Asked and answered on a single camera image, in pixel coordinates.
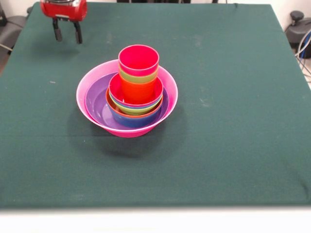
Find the floor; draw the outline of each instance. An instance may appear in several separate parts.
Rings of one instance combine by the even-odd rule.
[[[7,64],[8,60],[9,60],[10,56],[9,55],[6,55],[4,57],[4,59],[0,62],[0,76],[5,68],[5,65]]]

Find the red bowl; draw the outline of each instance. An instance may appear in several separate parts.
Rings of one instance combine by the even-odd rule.
[[[155,78],[154,85],[153,85],[153,90],[151,91],[152,94],[149,97],[149,99],[145,100],[143,103],[133,103],[131,98],[128,100],[126,97],[124,98],[124,92],[121,88],[121,76],[119,74],[116,74],[115,76],[112,77],[112,79],[109,82],[109,91],[113,99],[118,102],[119,104],[123,105],[124,107],[129,107],[129,108],[147,108],[148,106],[151,106],[155,104],[159,98],[161,97],[163,93],[163,83],[160,78]]]

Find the cable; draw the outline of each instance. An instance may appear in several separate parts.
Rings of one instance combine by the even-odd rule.
[[[12,23],[12,24],[14,24],[16,26],[19,26],[20,28],[23,28],[23,26],[19,25],[18,23],[14,23],[14,22],[11,22],[11,21],[8,21],[8,23]]]
[[[303,48],[301,48],[303,42],[305,41],[306,37],[311,33],[311,29],[302,37],[299,46],[298,46],[298,52],[295,54],[295,56],[299,56],[301,54],[301,52],[303,50],[305,50],[305,48],[309,45],[310,41],[311,41],[311,37],[309,38],[309,40],[306,42],[305,46]]]
[[[287,30],[289,29],[290,26],[291,26],[291,24],[288,25],[287,28],[284,30],[285,33],[287,32]]]
[[[11,52],[13,51],[13,49],[11,49],[10,47],[7,47],[7,46],[5,46],[3,44],[0,44],[0,47],[5,48],[5,49],[7,49],[7,50],[9,50]]]
[[[311,35],[311,33],[308,34],[308,36],[307,36],[307,38],[306,38],[306,41],[309,40],[310,35]],[[301,71],[303,71],[303,69],[304,69],[304,67],[305,67],[304,65],[306,64],[306,59],[305,59],[306,49],[307,49],[307,48],[305,48],[305,49],[303,50],[302,55],[301,55],[301,57],[300,57],[299,66],[301,65],[302,59],[304,59],[304,64],[303,64],[303,66],[302,66],[302,68],[301,68]]]
[[[302,64],[302,66],[306,69],[306,71],[311,75],[311,71],[304,65],[304,64]]]

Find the red cup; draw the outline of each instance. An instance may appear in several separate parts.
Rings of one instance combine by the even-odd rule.
[[[130,45],[119,53],[121,69],[132,76],[148,76],[159,66],[158,52],[147,45]]]
[[[114,78],[120,79],[121,90],[126,103],[145,104],[153,100],[155,83],[158,77],[147,83],[131,83],[122,78],[119,74],[116,74]]]

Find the wall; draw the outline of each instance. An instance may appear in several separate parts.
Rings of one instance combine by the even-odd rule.
[[[37,0],[0,0],[7,17],[13,15],[26,15],[28,7],[32,6]],[[88,0],[116,2],[116,0]],[[210,3],[211,0],[191,0],[192,3]],[[311,0],[228,0],[228,3],[247,3],[247,4],[271,4],[276,16],[282,26],[286,28],[291,23],[290,12],[301,10],[306,17],[311,17]]]

